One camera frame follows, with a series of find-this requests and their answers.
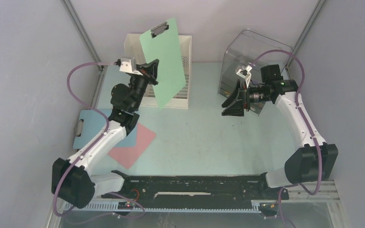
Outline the green clipboard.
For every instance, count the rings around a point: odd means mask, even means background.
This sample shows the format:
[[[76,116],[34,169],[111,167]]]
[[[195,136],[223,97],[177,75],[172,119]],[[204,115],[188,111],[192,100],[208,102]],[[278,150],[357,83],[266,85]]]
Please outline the green clipboard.
[[[163,109],[186,85],[176,18],[140,35],[145,60],[159,59],[157,81],[153,87],[159,109]]]

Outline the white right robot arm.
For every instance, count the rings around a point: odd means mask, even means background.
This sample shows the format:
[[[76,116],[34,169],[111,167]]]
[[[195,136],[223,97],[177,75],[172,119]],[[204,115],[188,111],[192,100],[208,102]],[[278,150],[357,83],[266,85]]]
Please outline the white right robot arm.
[[[312,123],[296,81],[284,79],[278,65],[267,65],[260,69],[261,84],[251,87],[251,69],[250,65],[236,67],[235,73],[240,79],[221,105],[224,109],[221,114],[244,116],[252,103],[272,102],[285,117],[298,147],[283,168],[265,174],[266,180],[257,186],[258,194],[269,199],[277,187],[327,180],[338,156],[338,148],[335,144],[328,144]]]

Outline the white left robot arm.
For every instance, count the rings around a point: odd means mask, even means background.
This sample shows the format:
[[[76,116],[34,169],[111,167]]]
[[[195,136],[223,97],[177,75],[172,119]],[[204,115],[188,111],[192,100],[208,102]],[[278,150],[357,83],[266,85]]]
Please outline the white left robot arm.
[[[112,88],[112,112],[109,116],[95,110],[105,120],[97,135],[69,158],[58,158],[53,163],[51,191],[54,208],[58,199],[82,209],[97,196],[114,192],[118,197],[125,198],[131,192],[131,184],[116,172],[93,175],[92,169],[136,127],[140,117],[138,110],[147,87],[158,85],[159,60],[136,64],[134,58],[127,57],[109,65],[118,66],[121,72],[129,75],[130,81]]]

